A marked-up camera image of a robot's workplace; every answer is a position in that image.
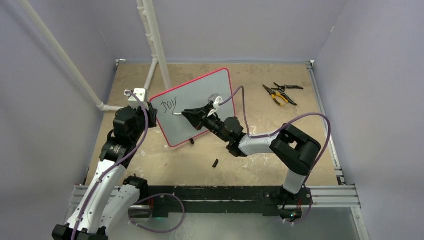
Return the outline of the black marker cap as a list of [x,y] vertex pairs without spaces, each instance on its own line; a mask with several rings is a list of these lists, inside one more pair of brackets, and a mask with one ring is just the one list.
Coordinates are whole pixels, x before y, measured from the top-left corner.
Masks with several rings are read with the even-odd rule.
[[216,159],[215,162],[214,162],[214,164],[212,165],[212,167],[213,168],[216,168],[218,164],[219,164],[219,159]]

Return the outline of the red framed whiteboard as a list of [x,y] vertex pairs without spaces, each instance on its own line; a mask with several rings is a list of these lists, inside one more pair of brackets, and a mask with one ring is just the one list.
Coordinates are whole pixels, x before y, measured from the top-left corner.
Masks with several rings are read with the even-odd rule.
[[208,132],[206,128],[196,130],[184,116],[176,113],[206,106],[208,98],[213,94],[218,94],[223,100],[233,94],[227,68],[221,68],[151,97],[150,102],[153,108],[157,109],[157,124],[170,147],[177,147]]

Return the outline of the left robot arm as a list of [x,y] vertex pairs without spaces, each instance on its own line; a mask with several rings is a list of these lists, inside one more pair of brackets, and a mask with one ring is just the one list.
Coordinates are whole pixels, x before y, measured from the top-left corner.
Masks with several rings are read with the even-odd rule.
[[112,196],[137,146],[145,139],[146,130],[157,126],[157,109],[149,102],[143,105],[146,110],[127,106],[116,112],[113,130],[102,147],[95,176],[71,217],[65,224],[54,227],[53,239],[107,240],[132,205],[148,201],[148,182],[137,176],[127,177],[116,196]]

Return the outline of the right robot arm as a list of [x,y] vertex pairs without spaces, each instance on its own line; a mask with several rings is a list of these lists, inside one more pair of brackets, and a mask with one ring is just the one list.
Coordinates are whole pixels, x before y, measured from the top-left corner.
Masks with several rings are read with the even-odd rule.
[[227,143],[226,149],[234,157],[275,154],[288,168],[280,191],[282,200],[288,204],[300,198],[301,188],[323,154],[321,144],[292,122],[274,132],[249,135],[237,117],[221,120],[211,104],[186,109],[181,114],[196,130],[205,128]]

